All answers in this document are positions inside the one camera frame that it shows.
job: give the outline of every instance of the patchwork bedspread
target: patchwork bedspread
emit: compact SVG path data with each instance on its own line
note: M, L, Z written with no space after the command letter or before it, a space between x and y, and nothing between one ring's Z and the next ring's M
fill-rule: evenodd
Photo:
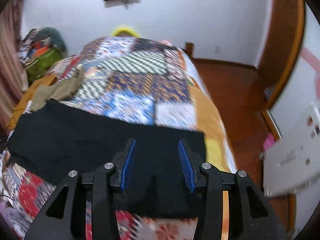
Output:
M55 64L48 74L56 73L60 82L80 67L85 69L82 87L62 103L132 123L201 130L206 161L222 171L236 171L219 112L189 57L169 41L100 37L78 56ZM0 169L0 212L23 238L55 186L11 163L7 149L0 155ZM192 239L197 222L197 218L142 218L126 211L117 211L116 216L122 240ZM92 239L90 201L86 235ZM227 194L222 238L228 238Z

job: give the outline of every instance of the black folded garment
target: black folded garment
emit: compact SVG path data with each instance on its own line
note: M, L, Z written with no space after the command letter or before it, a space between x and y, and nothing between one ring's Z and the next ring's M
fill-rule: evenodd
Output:
M178 141L205 160L204 135L167 127L131 124L90 114L53 99L33 114L23 114L9 139L12 160L54 185L71 170L95 171L137 141L132 177L125 194L115 196L117 210L158 218L197 217L200 196L186 187Z

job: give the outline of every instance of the brown floor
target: brown floor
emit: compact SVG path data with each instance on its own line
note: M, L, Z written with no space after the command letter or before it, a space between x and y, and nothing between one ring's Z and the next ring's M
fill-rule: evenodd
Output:
M238 170L245 170L260 187L262 163L256 160L268 129L261 117L264 85L258 73L239 66L195 62L205 86L224 122ZM287 198L269 200L287 228Z

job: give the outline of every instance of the brown curtain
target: brown curtain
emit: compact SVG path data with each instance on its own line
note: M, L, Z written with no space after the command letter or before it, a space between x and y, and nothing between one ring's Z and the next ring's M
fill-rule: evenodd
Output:
M9 123L13 109L28 89L25 69L18 60L23 0L10 0L0 14L0 124Z

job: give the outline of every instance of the triangular cutout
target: triangular cutout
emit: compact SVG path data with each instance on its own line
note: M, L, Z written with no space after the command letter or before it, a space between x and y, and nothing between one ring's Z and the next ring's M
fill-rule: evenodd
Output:
M268 211L261 203L259 197L251 187L247 187L247 195L250 206L250 215L252 219L267 217Z
M48 217L53 217L57 219L63 218L64 207L66 205L67 196L68 196L68 190L69 190L69 187L65 186L60 191L60 193L58 194L54 202L51 204L51 206L47 210L46 215Z

